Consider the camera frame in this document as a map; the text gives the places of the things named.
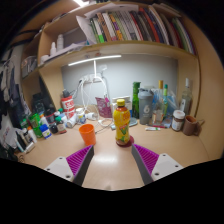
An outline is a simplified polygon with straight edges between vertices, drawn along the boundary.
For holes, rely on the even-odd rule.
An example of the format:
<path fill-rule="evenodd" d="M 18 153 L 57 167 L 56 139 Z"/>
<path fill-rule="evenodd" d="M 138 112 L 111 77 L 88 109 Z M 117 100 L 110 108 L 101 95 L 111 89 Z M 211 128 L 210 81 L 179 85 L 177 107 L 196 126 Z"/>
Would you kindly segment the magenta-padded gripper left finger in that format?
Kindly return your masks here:
<path fill-rule="evenodd" d="M 90 145 L 68 157 L 58 157 L 45 171 L 81 186 L 93 156 L 94 146 Z"/>

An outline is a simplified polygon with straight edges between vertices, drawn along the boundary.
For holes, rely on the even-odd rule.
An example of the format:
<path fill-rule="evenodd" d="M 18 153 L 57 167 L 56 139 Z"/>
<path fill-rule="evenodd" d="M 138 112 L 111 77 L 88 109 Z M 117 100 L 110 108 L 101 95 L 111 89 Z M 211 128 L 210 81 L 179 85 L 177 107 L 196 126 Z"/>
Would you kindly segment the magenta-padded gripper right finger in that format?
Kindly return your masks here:
<path fill-rule="evenodd" d="M 157 154 L 137 144 L 132 145 L 132 155 L 145 185 L 182 169 L 168 154 Z"/>

